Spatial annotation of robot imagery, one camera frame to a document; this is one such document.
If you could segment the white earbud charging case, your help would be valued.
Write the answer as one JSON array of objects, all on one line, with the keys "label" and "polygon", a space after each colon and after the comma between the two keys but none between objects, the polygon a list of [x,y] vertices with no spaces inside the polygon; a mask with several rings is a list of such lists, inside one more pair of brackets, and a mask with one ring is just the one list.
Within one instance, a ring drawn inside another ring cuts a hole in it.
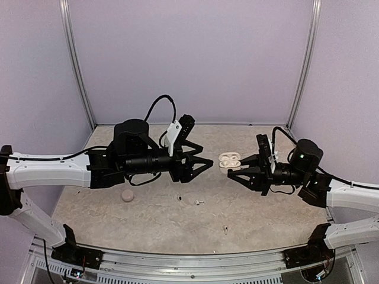
[{"label": "white earbud charging case", "polygon": [[241,169],[241,155],[237,152],[224,152],[219,155],[219,169],[223,174],[227,174],[228,170]]}]

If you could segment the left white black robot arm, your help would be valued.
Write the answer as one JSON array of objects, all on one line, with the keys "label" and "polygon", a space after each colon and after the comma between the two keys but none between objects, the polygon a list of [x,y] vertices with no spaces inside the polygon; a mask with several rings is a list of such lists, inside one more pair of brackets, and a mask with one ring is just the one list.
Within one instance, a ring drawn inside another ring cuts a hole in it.
[{"label": "left white black robot arm", "polygon": [[54,221],[29,200],[25,188],[106,189],[131,182],[135,175],[158,178],[163,172],[169,173],[174,182],[188,183],[213,165],[211,160],[200,157],[202,146],[188,140],[194,124],[189,115],[172,122],[163,146],[149,136],[149,124],[141,119],[115,125],[109,145],[93,146],[68,156],[29,156],[5,145],[1,148],[1,215],[19,221],[67,261],[77,263],[83,251],[73,230]]}]

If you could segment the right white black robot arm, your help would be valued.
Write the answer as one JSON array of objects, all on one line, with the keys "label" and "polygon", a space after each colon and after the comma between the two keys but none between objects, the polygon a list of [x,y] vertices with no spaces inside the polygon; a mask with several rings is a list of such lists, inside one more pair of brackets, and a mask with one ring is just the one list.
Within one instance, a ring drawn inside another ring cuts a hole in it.
[{"label": "right white black robot arm", "polygon": [[[298,196],[307,204],[319,208],[350,207],[378,212],[378,186],[344,181],[319,170],[323,151],[308,139],[301,139],[287,163],[278,162],[274,146],[267,135],[257,135],[259,153],[240,164],[240,170],[228,170],[227,177],[252,191],[267,195],[270,187],[286,185],[299,189]],[[303,249],[303,258],[318,261],[326,250],[351,244],[378,241],[378,217],[318,225]]]}]

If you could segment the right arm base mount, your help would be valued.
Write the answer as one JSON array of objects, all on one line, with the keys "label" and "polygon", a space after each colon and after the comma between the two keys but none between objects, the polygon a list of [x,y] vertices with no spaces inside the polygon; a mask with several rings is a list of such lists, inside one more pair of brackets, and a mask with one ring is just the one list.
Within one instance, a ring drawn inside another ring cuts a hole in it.
[{"label": "right arm base mount", "polygon": [[332,258],[335,255],[334,249],[330,249],[325,243],[326,230],[330,226],[330,223],[318,225],[313,230],[305,246],[284,250],[286,268],[307,266]]}]

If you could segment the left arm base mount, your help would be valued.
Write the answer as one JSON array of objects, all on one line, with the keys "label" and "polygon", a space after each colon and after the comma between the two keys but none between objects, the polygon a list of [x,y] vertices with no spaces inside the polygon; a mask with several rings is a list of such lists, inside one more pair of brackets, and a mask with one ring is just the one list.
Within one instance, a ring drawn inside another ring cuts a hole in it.
[{"label": "left arm base mount", "polygon": [[81,247],[76,243],[73,229],[63,224],[65,237],[62,245],[53,247],[52,258],[64,263],[98,270],[102,262],[104,252],[101,250]]}]

